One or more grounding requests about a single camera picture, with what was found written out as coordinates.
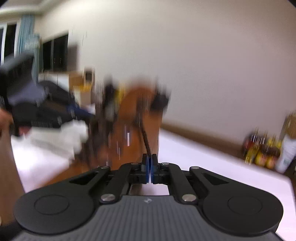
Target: white tabletop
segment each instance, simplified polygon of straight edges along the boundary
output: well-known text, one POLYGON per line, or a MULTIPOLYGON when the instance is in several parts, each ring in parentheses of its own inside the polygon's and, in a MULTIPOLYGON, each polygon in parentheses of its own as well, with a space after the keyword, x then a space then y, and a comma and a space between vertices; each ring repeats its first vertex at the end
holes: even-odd
MULTIPOLYGON (((85 138, 85 125, 75 121, 63 125, 61 131, 33 128, 26 138, 12 137, 15 163, 25 191, 39 187, 67 169, 73 150, 78 150, 80 140, 85 138)), ((162 130, 159 145, 159 162, 175 163, 182 170, 199 166, 275 195, 284 207, 277 234, 286 241, 296 240, 295 198, 287 177, 255 165, 245 165, 235 157, 162 130)), ((141 194, 168 195, 168 189, 162 184, 147 184, 143 185, 141 194)))

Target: brown baseboard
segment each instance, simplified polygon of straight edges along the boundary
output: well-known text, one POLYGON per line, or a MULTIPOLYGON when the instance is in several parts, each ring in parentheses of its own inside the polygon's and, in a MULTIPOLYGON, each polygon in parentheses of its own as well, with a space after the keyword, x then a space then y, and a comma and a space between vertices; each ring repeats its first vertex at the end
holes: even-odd
POLYGON ((206 132, 187 129, 170 123, 162 123, 161 128, 221 152, 243 159, 241 143, 234 143, 230 140, 216 137, 206 132))

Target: window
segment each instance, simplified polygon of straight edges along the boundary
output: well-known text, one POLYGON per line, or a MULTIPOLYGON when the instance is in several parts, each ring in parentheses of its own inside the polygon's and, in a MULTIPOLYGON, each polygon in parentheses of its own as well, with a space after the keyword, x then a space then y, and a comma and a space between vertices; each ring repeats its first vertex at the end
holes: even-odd
POLYGON ((17 21, 0 24, 1 64, 6 57, 16 54, 18 26, 17 21))

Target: silver screw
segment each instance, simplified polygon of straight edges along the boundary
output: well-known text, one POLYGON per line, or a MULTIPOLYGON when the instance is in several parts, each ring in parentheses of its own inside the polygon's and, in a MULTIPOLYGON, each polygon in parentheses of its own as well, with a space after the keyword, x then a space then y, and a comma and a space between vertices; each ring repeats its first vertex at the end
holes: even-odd
POLYGON ((196 199, 196 196, 193 194, 184 194, 182 196, 183 201, 185 202, 193 202, 196 199))
POLYGON ((105 202, 110 202, 115 200, 115 195, 112 193, 106 193, 101 196, 101 200, 105 202))

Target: white logo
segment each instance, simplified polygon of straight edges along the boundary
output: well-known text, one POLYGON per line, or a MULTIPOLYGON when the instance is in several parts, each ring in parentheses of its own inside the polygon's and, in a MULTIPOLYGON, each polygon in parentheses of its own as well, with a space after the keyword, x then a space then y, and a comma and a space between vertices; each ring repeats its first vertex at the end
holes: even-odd
POLYGON ((151 202, 152 202, 152 199, 150 199, 150 198, 147 198, 147 199, 145 199, 145 200, 144 200, 144 202, 145 202, 145 203, 147 203, 147 204, 149 204, 149 203, 151 203, 151 202))

